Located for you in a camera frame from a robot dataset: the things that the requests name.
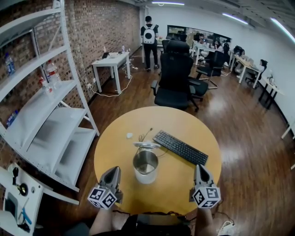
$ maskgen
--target white backpack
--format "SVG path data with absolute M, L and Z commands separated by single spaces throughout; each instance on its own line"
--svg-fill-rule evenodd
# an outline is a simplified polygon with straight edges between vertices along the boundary
M 156 34 L 154 28 L 156 24 L 153 24 L 152 27 L 147 27 L 146 25 L 144 28 L 146 29 L 143 33 L 143 43 L 144 44 L 154 44 L 156 39 Z

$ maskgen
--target ceiling light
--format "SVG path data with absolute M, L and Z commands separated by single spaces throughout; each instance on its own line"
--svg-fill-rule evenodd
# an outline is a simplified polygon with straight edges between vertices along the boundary
M 153 4 L 172 4 L 172 5 L 184 5 L 184 3 L 177 3 L 177 2 L 152 2 Z
M 287 29 L 285 27 L 283 27 L 283 25 L 281 23 L 279 23 L 277 21 L 277 19 L 275 18 L 271 18 L 271 20 L 273 21 L 273 23 L 275 23 L 278 27 L 281 28 L 282 31 L 285 32 L 286 35 L 289 36 L 289 38 L 295 43 L 295 38 L 291 35 L 291 33 L 289 31 L 287 31 Z
M 236 17 L 234 17 L 234 16 L 232 16 L 232 15 L 229 15 L 229 14 L 226 14 L 226 13 L 222 13 L 224 16 L 226 16 L 226 17 L 229 17 L 229 18 L 232 18 L 232 19 L 234 19 L 234 20 L 237 20 L 237 21 L 239 21 L 239 22 L 242 22 L 243 24 L 248 24 L 246 21 L 243 21 L 243 20 L 241 20 L 241 19 L 239 19 L 239 18 L 236 18 Z

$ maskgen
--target plastic bottle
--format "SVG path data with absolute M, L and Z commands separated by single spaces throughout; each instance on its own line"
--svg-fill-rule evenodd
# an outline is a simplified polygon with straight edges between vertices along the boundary
M 51 60 L 48 61 L 46 72 L 48 80 L 52 84 L 54 89 L 59 89 L 61 87 L 61 79 L 59 73 L 57 72 L 56 65 Z
M 12 75 L 15 72 L 15 68 L 14 68 L 14 62 L 11 56 L 9 56 L 9 53 L 5 54 L 5 64 L 6 64 L 8 74 Z
M 50 84 L 47 83 L 47 81 L 40 75 L 39 75 L 39 82 L 42 85 L 43 92 L 46 93 L 46 95 L 49 97 L 50 100 L 54 100 L 54 90 L 50 86 Z
M 15 111 L 11 114 L 11 116 L 8 118 L 8 120 L 7 120 L 7 122 L 6 122 L 6 126 L 7 126 L 7 128 L 8 128 L 9 126 L 11 126 L 11 124 L 13 123 L 13 121 L 15 120 L 15 118 L 16 118 L 17 115 L 18 115 L 18 111 L 15 110 Z

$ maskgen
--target ceiling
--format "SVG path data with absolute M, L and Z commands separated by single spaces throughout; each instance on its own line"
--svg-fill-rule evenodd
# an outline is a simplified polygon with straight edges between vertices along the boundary
M 150 4 L 152 0 L 133 0 L 135 5 Z M 276 18 L 295 35 L 295 0 L 158 0 L 182 2 L 214 13 L 230 13 L 254 27 L 273 28 L 270 17 Z

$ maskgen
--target round wooden table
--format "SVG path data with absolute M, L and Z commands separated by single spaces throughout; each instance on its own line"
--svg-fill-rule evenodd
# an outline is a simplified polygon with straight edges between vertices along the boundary
M 113 121 L 101 135 L 94 154 L 94 169 L 97 180 L 108 169 L 121 168 L 123 203 L 118 206 L 125 212 L 138 214 L 143 212 L 169 212 L 187 214 L 196 209 L 189 202 L 189 190 L 194 186 L 195 165 L 165 147 L 154 149 L 159 157 L 158 176 L 152 184 L 137 181 L 132 160 L 141 134 L 150 131 L 146 141 L 163 130 L 179 140 L 207 154 L 206 168 L 218 183 L 221 173 L 221 157 L 218 143 L 212 132 L 196 117 L 169 107 L 151 106 L 128 112 Z M 126 134 L 133 133 L 127 139 Z

